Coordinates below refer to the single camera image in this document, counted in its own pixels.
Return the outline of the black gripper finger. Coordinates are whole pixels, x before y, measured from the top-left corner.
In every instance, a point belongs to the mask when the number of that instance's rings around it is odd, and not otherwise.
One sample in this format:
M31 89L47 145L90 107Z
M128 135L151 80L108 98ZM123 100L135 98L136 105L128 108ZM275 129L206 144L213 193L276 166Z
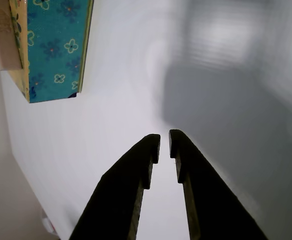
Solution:
M237 196L188 136L169 131L170 157L182 184L192 240L265 240Z
M103 174L70 239L136 239L143 192L150 188L159 149L160 135L149 134Z

